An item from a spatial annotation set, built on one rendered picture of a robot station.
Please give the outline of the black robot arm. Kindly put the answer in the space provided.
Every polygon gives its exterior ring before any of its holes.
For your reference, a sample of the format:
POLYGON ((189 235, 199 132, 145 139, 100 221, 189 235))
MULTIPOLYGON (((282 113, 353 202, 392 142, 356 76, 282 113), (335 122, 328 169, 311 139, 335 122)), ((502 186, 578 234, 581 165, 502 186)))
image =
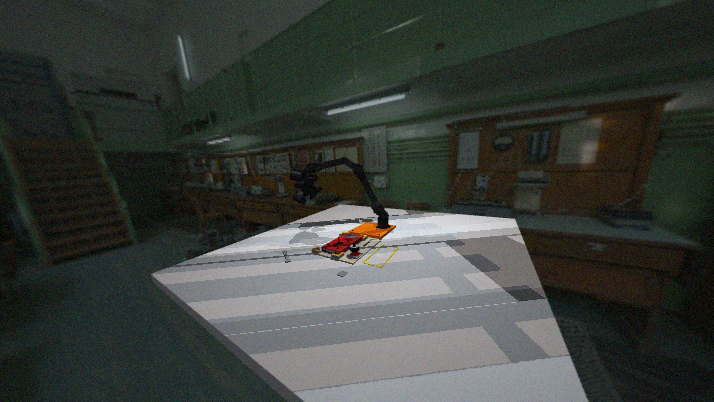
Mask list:
POLYGON ((338 165, 342 165, 342 164, 345 164, 346 166, 348 166, 349 168, 351 168, 353 170, 355 175, 361 181, 364 189, 366 190, 366 192, 372 202, 372 205, 370 205, 370 206, 371 206, 373 212, 379 216, 378 217, 378 226, 376 226, 376 228, 387 229, 387 228, 391 227, 391 226, 389 226, 389 222, 388 222, 389 214, 387 213, 387 211, 385 211, 382 204, 376 198, 371 186, 369 185, 369 183, 366 179, 362 165, 355 164, 354 162, 349 160, 347 157, 342 157, 342 158, 325 161, 325 162, 308 163, 306 168, 303 170, 293 168, 292 172, 290 173, 290 179, 297 181, 294 184, 294 187, 297 189, 301 188, 301 190, 302 190, 303 183, 305 186, 311 187, 314 185, 314 181, 317 181, 319 178, 317 175, 305 174, 305 173, 316 173, 322 169, 333 167, 333 166, 338 166, 338 165))

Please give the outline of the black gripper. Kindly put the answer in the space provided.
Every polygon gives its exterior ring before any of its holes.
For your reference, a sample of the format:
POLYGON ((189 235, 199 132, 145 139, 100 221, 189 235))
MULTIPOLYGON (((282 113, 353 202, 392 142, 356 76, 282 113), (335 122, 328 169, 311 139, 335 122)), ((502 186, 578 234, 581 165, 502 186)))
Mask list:
POLYGON ((310 195, 310 200, 312 200, 312 199, 315 197, 315 195, 316 195, 319 191, 322 190, 322 187, 321 187, 319 184, 317 184, 316 182, 315 182, 314 185, 311 186, 311 187, 305 186, 304 183, 302 184, 302 186, 303 186, 303 189, 302 189, 303 194, 301 195, 300 193, 297 193, 297 194, 295 194, 295 195, 293 196, 293 199, 294 199, 296 202, 298 202, 299 204, 302 203, 302 205, 304 205, 304 204, 306 203, 306 201, 307 201, 307 200, 305 199, 306 196, 310 195))

